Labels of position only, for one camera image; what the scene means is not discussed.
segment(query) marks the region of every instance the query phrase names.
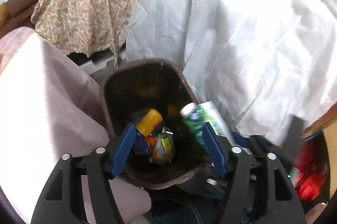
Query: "white cloth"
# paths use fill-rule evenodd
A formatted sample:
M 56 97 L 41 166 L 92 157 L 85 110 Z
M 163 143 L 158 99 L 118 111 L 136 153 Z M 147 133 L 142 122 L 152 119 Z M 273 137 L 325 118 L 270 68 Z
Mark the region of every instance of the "white cloth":
M 321 0 L 136 0 L 127 61 L 166 58 L 230 128 L 285 138 L 336 101 L 337 21 Z

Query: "trash bin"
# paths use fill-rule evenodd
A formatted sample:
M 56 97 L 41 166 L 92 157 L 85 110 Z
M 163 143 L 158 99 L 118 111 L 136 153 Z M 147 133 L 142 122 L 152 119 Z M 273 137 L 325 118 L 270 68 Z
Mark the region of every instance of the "trash bin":
M 146 108 L 156 109 L 174 132 L 176 156 L 171 164 L 150 163 L 131 151 L 124 175 L 146 189 L 163 189 L 192 178 L 204 165 L 206 151 L 182 122 L 181 108 L 198 103 L 183 75 L 160 59 L 137 61 L 112 72 L 101 85 L 101 101 L 110 138 L 124 130 L 127 117 Z

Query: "blue gripper pad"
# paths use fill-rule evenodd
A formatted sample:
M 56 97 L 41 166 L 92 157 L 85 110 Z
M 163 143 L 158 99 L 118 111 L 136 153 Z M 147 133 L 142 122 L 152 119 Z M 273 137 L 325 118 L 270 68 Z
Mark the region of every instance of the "blue gripper pad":
M 133 124 L 128 124 L 120 136 L 120 144 L 112 156 L 112 168 L 110 171 L 112 177 L 115 178 L 122 172 L 132 145 L 134 144 L 135 136 L 136 128 Z
M 215 137 L 216 134 L 211 125 L 208 122 L 205 123 L 203 125 L 203 141 L 205 142 L 208 153 L 213 161 L 215 172 L 223 178 L 227 173 L 226 157 Z

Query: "patterned cloth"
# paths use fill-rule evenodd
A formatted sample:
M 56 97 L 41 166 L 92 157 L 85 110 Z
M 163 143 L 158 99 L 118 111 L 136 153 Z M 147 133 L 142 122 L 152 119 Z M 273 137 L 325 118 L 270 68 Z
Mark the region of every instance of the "patterned cloth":
M 31 22 L 64 54 L 108 48 L 117 56 L 126 40 L 134 0 L 39 0 Z

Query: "white bottle cap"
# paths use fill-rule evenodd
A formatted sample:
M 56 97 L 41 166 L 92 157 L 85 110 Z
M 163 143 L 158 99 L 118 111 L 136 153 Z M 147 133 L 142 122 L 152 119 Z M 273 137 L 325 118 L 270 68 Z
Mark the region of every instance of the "white bottle cap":
M 185 105 L 180 110 L 180 115 L 182 115 L 184 118 L 188 117 L 196 108 L 197 108 L 197 104 L 195 102 L 191 102 L 188 105 Z

